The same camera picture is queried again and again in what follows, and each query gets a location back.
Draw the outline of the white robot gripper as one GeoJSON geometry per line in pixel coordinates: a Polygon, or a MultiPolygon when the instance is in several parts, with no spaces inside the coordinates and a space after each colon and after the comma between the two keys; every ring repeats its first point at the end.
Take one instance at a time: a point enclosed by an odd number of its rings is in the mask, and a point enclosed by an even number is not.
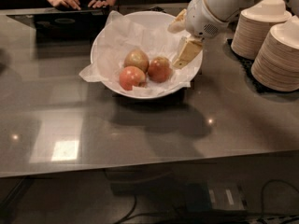
{"type": "MultiPolygon", "coordinates": [[[[191,35],[204,39],[215,37],[227,26],[227,21],[221,21],[212,14],[206,4],[206,0],[192,0],[188,4],[187,9],[179,12],[169,24],[167,30],[176,34],[185,29],[191,35]]],[[[172,65],[177,69],[185,67],[202,51],[202,47],[200,39],[191,36],[182,37],[172,65]]]]}

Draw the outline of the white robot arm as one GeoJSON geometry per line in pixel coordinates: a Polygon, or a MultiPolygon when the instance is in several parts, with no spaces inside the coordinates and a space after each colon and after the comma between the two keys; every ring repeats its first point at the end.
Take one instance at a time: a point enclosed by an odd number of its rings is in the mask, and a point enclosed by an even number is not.
{"type": "Polygon", "coordinates": [[[263,16],[258,19],[260,22],[286,21],[291,15],[285,10],[279,16],[277,12],[265,13],[275,3],[279,3],[281,7],[289,6],[292,13],[298,15],[299,0],[192,0],[168,26],[168,31],[178,33],[186,30],[196,37],[212,38],[220,28],[235,21],[237,15],[244,16],[244,11],[254,16],[263,16]]]}

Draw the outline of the person's left hand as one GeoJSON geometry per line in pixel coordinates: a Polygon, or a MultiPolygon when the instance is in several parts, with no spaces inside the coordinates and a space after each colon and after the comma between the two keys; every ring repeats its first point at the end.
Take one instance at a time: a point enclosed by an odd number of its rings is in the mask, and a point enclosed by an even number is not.
{"type": "Polygon", "coordinates": [[[107,1],[103,1],[103,0],[92,0],[88,4],[88,7],[91,7],[91,8],[108,7],[108,6],[109,6],[109,3],[107,1]]]}

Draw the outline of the person's right hand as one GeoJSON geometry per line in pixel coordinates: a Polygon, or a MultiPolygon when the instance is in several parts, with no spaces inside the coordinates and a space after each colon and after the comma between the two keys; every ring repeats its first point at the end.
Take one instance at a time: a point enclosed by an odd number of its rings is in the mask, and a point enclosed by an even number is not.
{"type": "Polygon", "coordinates": [[[79,0],[52,0],[50,3],[54,7],[66,7],[74,10],[80,10],[79,0]]]}

